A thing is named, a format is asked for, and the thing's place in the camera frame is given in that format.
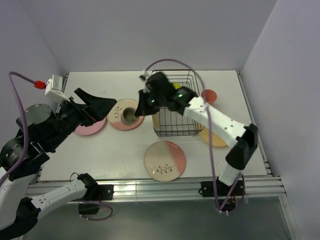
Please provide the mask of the cream and yellow plate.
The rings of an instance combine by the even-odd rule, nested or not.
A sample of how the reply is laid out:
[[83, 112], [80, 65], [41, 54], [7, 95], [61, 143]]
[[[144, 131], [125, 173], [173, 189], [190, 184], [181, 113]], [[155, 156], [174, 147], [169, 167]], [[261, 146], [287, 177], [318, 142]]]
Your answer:
[[160, 116], [159, 116], [159, 112], [155, 113], [152, 115], [152, 122], [153, 122], [153, 126], [157, 129], [160, 128]]

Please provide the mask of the small speckled ceramic cup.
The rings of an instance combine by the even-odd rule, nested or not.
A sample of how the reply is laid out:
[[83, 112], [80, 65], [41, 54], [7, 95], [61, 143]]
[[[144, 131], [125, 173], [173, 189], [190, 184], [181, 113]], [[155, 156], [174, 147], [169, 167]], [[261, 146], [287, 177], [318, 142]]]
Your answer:
[[135, 124], [139, 120], [139, 118], [135, 116], [135, 111], [132, 107], [125, 108], [120, 116], [121, 122], [126, 126]]

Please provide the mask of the lime green bowl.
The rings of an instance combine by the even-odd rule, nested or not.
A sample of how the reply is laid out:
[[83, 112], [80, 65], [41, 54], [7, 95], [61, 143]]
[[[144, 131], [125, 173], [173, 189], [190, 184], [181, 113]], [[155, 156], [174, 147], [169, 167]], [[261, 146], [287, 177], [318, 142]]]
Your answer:
[[178, 84], [178, 83], [172, 83], [172, 85], [173, 85], [173, 87], [177, 90], [177, 89], [179, 89], [179, 88], [181, 88], [181, 85], [180, 84]]

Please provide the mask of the salmon pink cup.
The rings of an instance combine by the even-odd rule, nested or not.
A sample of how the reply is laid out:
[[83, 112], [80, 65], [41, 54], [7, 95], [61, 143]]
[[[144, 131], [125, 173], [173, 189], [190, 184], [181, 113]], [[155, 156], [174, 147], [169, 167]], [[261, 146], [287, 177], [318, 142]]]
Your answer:
[[212, 89], [205, 89], [201, 92], [201, 97], [206, 103], [213, 106], [216, 100], [218, 99], [217, 93]]

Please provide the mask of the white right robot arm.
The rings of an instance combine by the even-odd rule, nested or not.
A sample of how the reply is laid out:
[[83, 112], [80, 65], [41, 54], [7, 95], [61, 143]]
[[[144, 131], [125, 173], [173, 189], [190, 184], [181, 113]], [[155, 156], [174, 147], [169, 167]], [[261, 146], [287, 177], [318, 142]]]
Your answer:
[[138, 92], [136, 117], [154, 115], [161, 108], [167, 108], [206, 127], [230, 147], [225, 157], [226, 167], [216, 183], [220, 194], [229, 194], [257, 149], [258, 128], [252, 123], [244, 125], [228, 117], [188, 87], [176, 89], [161, 71], [152, 75], [144, 72], [140, 79], [144, 82], [144, 88]]

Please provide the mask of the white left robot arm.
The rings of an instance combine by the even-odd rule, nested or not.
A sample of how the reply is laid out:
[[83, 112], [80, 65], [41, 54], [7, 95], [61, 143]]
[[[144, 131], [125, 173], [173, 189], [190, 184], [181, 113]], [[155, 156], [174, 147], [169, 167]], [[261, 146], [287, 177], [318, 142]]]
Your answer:
[[98, 183], [88, 173], [51, 192], [27, 197], [26, 191], [49, 155], [77, 127], [102, 121], [116, 105], [113, 98], [93, 96], [75, 90], [82, 103], [72, 97], [63, 100], [55, 113], [47, 104], [35, 104], [22, 111], [16, 120], [19, 131], [0, 152], [0, 237], [12, 240], [28, 233], [48, 213], [80, 200], [98, 204]]

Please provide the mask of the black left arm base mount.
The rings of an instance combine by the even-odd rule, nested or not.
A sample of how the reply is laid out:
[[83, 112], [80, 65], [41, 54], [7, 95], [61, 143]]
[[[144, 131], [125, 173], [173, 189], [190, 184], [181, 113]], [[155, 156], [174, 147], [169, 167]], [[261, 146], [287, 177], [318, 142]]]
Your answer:
[[[77, 180], [84, 181], [87, 192], [81, 199], [76, 199], [78, 201], [78, 213], [79, 217], [87, 221], [104, 221], [109, 219], [114, 210], [111, 206], [103, 203], [104, 200], [111, 200], [113, 197], [113, 185], [107, 185], [103, 187], [97, 183], [97, 181], [88, 173], [76, 173], [73, 172], [69, 177], [69, 182], [72, 182], [73, 175], [76, 175]], [[98, 214], [100, 210], [109, 210], [109, 214], [102, 218], [94, 218], [92, 215]]]

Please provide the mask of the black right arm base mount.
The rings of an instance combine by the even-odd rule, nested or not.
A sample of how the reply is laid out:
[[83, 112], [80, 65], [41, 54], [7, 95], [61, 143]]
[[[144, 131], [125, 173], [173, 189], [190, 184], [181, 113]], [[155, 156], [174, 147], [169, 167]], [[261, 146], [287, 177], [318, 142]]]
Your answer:
[[[218, 199], [219, 206], [222, 206], [226, 196], [228, 195], [232, 187], [225, 185], [218, 179], [215, 181], [215, 183], [216, 183], [217, 196], [223, 197], [223, 199]], [[214, 198], [215, 193], [214, 193], [213, 181], [202, 181], [200, 183], [200, 189], [198, 190], [198, 193], [203, 198], [209, 198], [209, 197]], [[236, 182], [235, 187], [232, 189], [232, 192], [227, 198], [226, 203], [223, 205], [222, 210], [219, 210], [219, 211], [221, 211], [221, 213], [225, 215], [234, 211], [238, 203], [239, 204], [242, 203], [243, 199], [245, 198], [245, 194], [246, 194], [245, 182], [243, 179], [240, 179]]]

